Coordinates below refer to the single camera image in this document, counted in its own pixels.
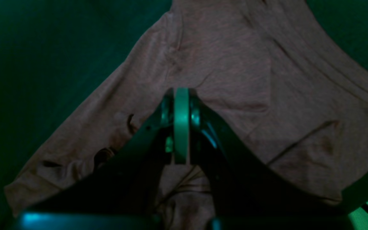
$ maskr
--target dark green surface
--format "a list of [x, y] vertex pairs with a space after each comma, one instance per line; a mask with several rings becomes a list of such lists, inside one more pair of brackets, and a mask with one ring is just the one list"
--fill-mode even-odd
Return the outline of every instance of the dark green surface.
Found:
[[[0, 0], [0, 228], [10, 218], [3, 186], [170, 4]], [[368, 70], [368, 0], [308, 4], [331, 38]]]

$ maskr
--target green fabric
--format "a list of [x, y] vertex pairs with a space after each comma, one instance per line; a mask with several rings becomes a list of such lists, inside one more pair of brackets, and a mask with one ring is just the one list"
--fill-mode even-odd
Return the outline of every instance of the green fabric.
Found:
[[[368, 1], [308, 4], [331, 38], [368, 70]], [[3, 186], [170, 5], [171, 0], [0, 0], [0, 229], [12, 220]], [[343, 197], [368, 197], [364, 183], [356, 185]], [[360, 212], [353, 213], [354, 221], [363, 220]]]

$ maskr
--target green background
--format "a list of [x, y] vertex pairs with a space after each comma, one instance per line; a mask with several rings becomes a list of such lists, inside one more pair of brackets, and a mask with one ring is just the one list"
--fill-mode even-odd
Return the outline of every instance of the green background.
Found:
[[[368, 1], [308, 4], [368, 70]], [[0, 0], [0, 229], [12, 220], [3, 186], [170, 6], [171, 0]], [[349, 211], [368, 201], [368, 174], [343, 197]], [[351, 218], [368, 230], [364, 211]]]

